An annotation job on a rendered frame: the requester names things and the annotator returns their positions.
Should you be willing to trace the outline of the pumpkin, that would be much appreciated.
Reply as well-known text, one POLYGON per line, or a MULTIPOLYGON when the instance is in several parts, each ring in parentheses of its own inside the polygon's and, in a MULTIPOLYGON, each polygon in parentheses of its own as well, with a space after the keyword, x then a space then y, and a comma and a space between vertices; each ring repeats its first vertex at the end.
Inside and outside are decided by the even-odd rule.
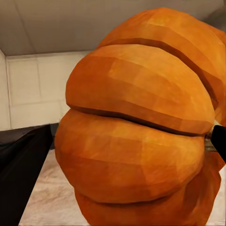
POLYGON ((115 27, 73 69, 55 155, 91 226, 206 226, 226 165, 226 33, 170 8, 115 27))

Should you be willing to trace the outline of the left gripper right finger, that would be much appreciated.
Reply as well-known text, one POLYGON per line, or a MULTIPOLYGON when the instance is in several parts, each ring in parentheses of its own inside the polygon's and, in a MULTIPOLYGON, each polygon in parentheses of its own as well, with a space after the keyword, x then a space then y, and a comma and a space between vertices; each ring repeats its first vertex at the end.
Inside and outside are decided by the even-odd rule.
POLYGON ((215 125, 211 142, 226 163, 226 127, 215 125))

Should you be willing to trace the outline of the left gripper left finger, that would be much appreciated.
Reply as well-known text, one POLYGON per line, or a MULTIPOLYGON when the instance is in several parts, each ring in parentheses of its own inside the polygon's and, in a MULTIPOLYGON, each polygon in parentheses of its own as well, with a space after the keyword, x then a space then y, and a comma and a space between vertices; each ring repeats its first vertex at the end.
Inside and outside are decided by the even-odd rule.
POLYGON ((0 226, 18 226, 52 145, 49 125, 0 151, 0 226))

